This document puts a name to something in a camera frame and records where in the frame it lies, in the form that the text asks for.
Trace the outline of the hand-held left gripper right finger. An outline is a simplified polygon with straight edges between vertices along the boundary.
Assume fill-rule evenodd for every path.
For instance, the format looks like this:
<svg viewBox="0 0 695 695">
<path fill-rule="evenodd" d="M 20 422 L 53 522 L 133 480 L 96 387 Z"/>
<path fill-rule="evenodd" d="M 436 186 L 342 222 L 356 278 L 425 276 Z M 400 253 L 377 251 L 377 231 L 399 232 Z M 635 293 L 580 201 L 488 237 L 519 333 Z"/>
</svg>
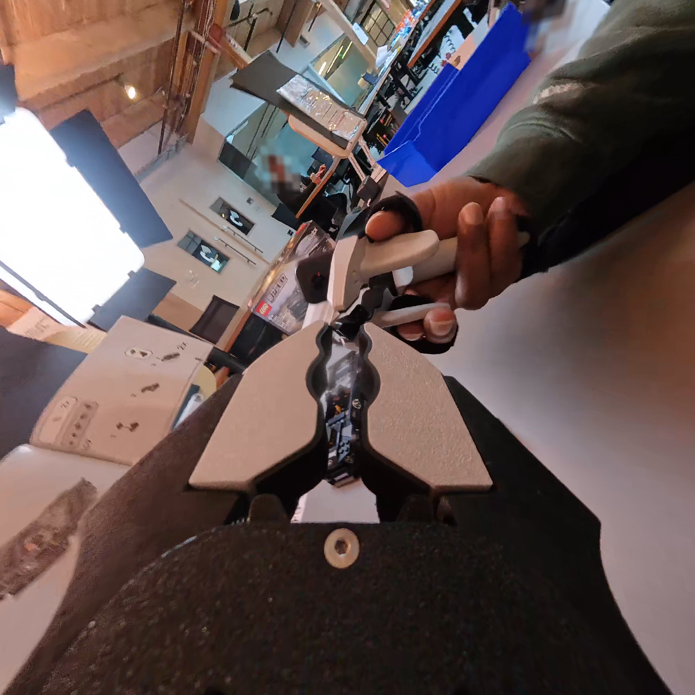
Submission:
<svg viewBox="0 0 695 695">
<path fill-rule="evenodd" d="M 373 324 L 359 332 L 359 403 L 359 472 L 380 520 L 396 520 L 411 497 L 432 514 L 445 496 L 492 489 L 441 372 Z"/>
</svg>

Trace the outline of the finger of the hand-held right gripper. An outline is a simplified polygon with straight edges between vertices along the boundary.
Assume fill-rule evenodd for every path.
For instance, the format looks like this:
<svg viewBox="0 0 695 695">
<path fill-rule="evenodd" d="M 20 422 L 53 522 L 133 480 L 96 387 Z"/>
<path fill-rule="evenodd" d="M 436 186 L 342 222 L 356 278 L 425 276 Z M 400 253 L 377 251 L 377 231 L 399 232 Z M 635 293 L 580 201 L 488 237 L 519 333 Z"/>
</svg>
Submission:
<svg viewBox="0 0 695 695">
<path fill-rule="evenodd" d="M 362 261 L 362 239 L 342 239 L 337 242 L 329 269 L 327 300 L 339 313 L 350 308 L 359 297 L 363 287 Z"/>
</svg>

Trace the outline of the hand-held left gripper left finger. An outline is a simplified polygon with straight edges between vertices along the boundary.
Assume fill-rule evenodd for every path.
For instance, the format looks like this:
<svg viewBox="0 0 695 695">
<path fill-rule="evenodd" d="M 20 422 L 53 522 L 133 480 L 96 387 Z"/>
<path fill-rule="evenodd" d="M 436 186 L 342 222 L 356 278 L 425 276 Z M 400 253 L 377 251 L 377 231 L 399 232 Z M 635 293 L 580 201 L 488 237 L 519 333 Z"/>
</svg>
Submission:
<svg viewBox="0 0 695 695">
<path fill-rule="evenodd" d="M 287 517 L 327 473 L 327 429 L 320 398 L 332 332 L 314 322 L 275 345 L 241 377 L 193 472 L 196 491 L 230 492 L 228 520 L 258 497 L 273 496 Z"/>
</svg>

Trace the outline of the black lego car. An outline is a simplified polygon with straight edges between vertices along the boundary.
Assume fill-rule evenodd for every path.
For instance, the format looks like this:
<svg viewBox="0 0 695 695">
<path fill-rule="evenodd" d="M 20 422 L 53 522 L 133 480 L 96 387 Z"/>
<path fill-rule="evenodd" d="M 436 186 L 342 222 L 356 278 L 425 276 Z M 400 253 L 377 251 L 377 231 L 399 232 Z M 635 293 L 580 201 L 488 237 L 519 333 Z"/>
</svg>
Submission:
<svg viewBox="0 0 695 695">
<path fill-rule="evenodd" d="M 337 331 L 331 333 L 331 351 L 321 396 L 327 431 L 328 453 L 325 480 L 335 488 L 359 479 L 355 451 L 360 434 L 362 405 L 358 347 Z"/>
</svg>

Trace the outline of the lego instruction booklet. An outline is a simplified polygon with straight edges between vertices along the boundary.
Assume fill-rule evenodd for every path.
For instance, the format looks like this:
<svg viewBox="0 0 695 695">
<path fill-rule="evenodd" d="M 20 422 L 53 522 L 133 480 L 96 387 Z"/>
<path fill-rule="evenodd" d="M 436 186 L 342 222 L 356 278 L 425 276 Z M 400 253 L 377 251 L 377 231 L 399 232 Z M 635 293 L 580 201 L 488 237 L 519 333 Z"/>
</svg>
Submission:
<svg viewBox="0 0 695 695">
<path fill-rule="evenodd" d="M 37 325 L 8 331 L 39 341 Z M 122 317 L 72 350 L 87 356 L 1 458 L 2 600 L 55 565 L 105 491 L 206 399 L 196 380 L 211 346 L 194 336 Z"/>
</svg>

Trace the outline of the person's right forearm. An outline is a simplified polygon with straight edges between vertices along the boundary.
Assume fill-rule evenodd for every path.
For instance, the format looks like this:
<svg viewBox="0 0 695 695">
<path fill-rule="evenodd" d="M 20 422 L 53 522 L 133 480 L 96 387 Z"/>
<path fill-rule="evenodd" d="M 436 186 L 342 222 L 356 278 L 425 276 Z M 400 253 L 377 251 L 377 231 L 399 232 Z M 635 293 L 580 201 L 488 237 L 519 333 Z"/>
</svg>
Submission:
<svg viewBox="0 0 695 695">
<path fill-rule="evenodd" d="M 615 1 L 468 171 L 527 209 L 521 277 L 694 182 L 694 2 Z"/>
</svg>

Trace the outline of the lego set box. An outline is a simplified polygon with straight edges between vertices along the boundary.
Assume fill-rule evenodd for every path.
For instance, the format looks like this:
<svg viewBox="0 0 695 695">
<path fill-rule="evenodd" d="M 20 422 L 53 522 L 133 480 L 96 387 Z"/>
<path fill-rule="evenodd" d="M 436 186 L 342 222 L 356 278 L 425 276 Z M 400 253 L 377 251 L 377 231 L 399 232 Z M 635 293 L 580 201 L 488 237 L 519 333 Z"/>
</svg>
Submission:
<svg viewBox="0 0 695 695">
<path fill-rule="evenodd" d="M 333 239 L 317 223 L 301 224 L 275 258 L 249 304 L 252 313 L 285 335 L 299 331 L 308 302 L 297 280 L 297 266 L 300 261 L 333 248 Z"/>
</svg>

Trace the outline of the blue storage bin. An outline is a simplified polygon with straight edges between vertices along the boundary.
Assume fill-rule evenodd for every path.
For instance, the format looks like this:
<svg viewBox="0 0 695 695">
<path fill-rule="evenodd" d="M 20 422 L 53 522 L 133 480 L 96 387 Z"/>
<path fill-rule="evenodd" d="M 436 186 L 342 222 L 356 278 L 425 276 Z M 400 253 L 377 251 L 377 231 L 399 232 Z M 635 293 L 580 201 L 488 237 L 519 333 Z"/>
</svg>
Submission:
<svg viewBox="0 0 695 695">
<path fill-rule="evenodd" d="M 447 64 L 387 144 L 379 166 L 404 186 L 428 182 L 473 139 L 527 69 L 529 24 L 507 5 L 461 69 Z"/>
</svg>

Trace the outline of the small black panel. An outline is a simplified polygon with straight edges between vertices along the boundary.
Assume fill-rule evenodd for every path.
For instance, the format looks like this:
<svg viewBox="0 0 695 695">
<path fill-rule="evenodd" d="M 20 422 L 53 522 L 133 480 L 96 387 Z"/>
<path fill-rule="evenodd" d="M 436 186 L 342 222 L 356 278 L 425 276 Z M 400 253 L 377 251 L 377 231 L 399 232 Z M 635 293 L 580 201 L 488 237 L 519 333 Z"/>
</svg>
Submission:
<svg viewBox="0 0 695 695">
<path fill-rule="evenodd" d="M 89 110 L 49 130 L 103 204 L 141 249 L 172 239 L 168 227 L 108 135 Z"/>
<path fill-rule="evenodd" d="M 167 276 L 142 267 L 102 306 L 94 308 L 88 325 L 109 331 L 123 316 L 144 322 L 176 285 Z"/>
</svg>

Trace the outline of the large black panel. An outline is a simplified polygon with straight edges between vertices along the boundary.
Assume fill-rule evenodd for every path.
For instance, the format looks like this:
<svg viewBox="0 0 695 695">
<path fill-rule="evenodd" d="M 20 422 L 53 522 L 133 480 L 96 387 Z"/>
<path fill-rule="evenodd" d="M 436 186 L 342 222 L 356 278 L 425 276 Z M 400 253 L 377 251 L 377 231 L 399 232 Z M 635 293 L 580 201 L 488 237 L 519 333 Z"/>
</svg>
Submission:
<svg viewBox="0 0 695 695">
<path fill-rule="evenodd" d="M 29 442 L 45 407 L 86 356 L 1 328 L 1 457 Z"/>
</svg>

